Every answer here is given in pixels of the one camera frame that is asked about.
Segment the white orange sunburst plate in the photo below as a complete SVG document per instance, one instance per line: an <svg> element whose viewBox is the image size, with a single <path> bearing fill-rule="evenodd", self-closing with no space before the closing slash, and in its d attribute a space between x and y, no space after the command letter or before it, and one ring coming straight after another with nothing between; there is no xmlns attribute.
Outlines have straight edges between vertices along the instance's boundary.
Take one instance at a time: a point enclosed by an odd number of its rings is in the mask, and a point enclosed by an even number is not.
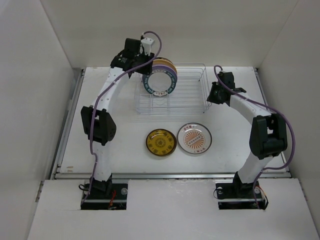
<svg viewBox="0 0 320 240"><path fill-rule="evenodd" d="M179 147L191 155L201 155L207 152L213 142L210 130L196 122L189 122L181 126L176 138Z"/></svg>

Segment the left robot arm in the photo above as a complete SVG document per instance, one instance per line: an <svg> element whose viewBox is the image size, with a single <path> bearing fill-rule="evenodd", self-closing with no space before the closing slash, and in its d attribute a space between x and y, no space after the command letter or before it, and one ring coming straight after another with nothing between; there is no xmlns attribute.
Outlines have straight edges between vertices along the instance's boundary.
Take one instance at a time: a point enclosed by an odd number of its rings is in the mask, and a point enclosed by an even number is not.
<svg viewBox="0 0 320 240"><path fill-rule="evenodd" d="M111 61L105 83L96 97L93 105L83 106L80 115L84 133L89 140L89 151L94 157L93 170L88 187L83 189L86 200L94 191L100 198L107 198L112 192L112 173L98 171L108 161L100 156L95 144L105 147L116 135L117 126L111 116L116 100L123 86L129 81L133 73L150 74L153 61L162 49L162 41L159 39L157 53L152 52L155 40L141 36L140 39L127 38L124 49Z"/></svg>

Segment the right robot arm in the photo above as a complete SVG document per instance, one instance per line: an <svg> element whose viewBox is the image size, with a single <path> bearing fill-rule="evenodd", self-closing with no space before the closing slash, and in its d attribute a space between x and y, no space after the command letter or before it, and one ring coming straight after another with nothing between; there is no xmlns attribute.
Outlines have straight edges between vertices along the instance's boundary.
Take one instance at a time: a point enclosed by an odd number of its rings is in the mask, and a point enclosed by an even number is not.
<svg viewBox="0 0 320 240"><path fill-rule="evenodd" d="M284 117L265 104L250 99L247 91L236 87L232 72L216 72L207 101L226 104L240 113L251 125L250 153L233 178L232 193L237 198L253 195L258 177L274 158L288 147L287 125Z"/></svg>

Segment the white blue rimmed plate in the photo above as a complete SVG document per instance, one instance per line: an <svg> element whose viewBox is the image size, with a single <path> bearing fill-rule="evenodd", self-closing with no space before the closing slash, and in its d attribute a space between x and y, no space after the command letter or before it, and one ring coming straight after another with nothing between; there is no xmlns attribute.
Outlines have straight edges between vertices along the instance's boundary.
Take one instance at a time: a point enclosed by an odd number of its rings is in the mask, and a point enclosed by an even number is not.
<svg viewBox="0 0 320 240"><path fill-rule="evenodd" d="M177 76L169 70L154 69L150 75L142 76L142 84L148 94L164 97L175 90Z"/></svg>

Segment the white wire dish rack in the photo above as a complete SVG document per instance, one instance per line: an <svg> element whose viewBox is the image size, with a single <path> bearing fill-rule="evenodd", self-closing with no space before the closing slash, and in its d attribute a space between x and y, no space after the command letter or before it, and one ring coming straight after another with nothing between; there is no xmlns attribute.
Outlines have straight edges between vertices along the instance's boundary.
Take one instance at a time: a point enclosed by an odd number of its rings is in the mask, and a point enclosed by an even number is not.
<svg viewBox="0 0 320 240"><path fill-rule="evenodd" d="M176 63L175 90L166 96L146 92L139 77L135 88L136 111L145 115L197 115L209 109L210 86L203 63Z"/></svg>

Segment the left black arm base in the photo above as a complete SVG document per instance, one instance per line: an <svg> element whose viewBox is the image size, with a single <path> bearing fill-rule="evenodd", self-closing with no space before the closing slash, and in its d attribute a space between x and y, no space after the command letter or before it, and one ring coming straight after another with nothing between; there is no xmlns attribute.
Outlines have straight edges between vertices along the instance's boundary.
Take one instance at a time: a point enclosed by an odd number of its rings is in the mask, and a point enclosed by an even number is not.
<svg viewBox="0 0 320 240"><path fill-rule="evenodd" d="M107 188L107 192L102 192L92 187L90 195L86 198L89 184L80 184L82 190L82 199L80 202L81 210L126 210L129 185L127 183L113 183Z"/></svg>

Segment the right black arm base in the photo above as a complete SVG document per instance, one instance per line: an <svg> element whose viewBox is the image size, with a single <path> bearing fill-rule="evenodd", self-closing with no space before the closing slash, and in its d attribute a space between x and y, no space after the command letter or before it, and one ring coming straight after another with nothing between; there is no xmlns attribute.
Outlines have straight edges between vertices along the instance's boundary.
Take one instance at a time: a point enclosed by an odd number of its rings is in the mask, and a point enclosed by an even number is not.
<svg viewBox="0 0 320 240"><path fill-rule="evenodd" d="M268 197L256 182L245 186L242 191L236 190L232 181L217 181L213 192L217 199L219 210L266 210L269 205Z"/></svg>

